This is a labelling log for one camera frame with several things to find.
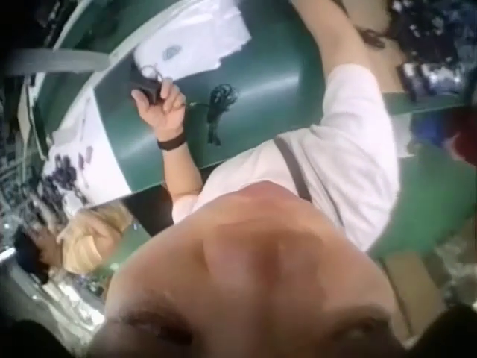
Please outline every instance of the white paper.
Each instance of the white paper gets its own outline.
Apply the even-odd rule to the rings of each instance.
[[[240,10],[230,0],[204,0],[181,13],[134,52],[140,69],[154,67],[174,80],[212,71],[221,58],[250,41]]]

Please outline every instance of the eye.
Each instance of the eye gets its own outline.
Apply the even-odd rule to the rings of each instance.
[[[122,319],[125,324],[154,334],[158,339],[175,345],[192,344],[193,335],[182,322],[166,318],[157,313],[143,312],[130,314]]]

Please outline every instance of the suspender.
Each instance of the suspender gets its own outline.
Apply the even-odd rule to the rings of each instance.
[[[312,203],[312,195],[310,194],[308,185],[306,184],[306,181],[305,181],[305,176],[303,175],[303,172],[301,171],[300,164],[298,163],[298,160],[295,157],[295,154],[293,154],[293,152],[290,149],[290,146],[283,138],[278,136],[277,138],[275,138],[274,142],[278,150],[282,154],[283,159],[285,159],[285,163],[288,167],[288,170],[290,171],[291,178],[293,179],[293,182],[297,189],[298,196],[300,196],[301,199]],[[344,227],[343,218],[341,217],[340,211],[338,209],[338,205],[336,205],[336,202],[333,200],[333,197],[330,195],[323,181],[319,177],[318,177],[318,180],[320,180],[321,186],[323,187],[324,192],[326,193],[326,196],[328,197],[333,208],[335,209],[335,213],[336,213],[336,216],[338,217],[340,225]]]

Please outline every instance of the white cloth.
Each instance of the white cloth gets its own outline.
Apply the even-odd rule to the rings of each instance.
[[[221,58],[239,51],[250,39],[233,1],[203,0],[141,43],[134,61],[140,69],[152,67],[176,81],[217,69]]]
[[[391,119],[376,78],[362,66],[339,66],[328,79],[321,124],[282,137],[301,165],[313,204],[340,225],[323,182],[338,206],[347,238],[367,251],[385,229],[399,192]],[[174,205],[174,221],[217,197],[265,180],[297,193],[273,141],[220,165],[199,196],[181,198]]]

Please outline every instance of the eyebrow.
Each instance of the eyebrow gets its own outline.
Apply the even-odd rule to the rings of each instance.
[[[138,310],[123,315],[118,322],[144,330],[159,339],[176,345],[190,345],[193,340],[190,329],[174,315],[166,316],[150,310]]]

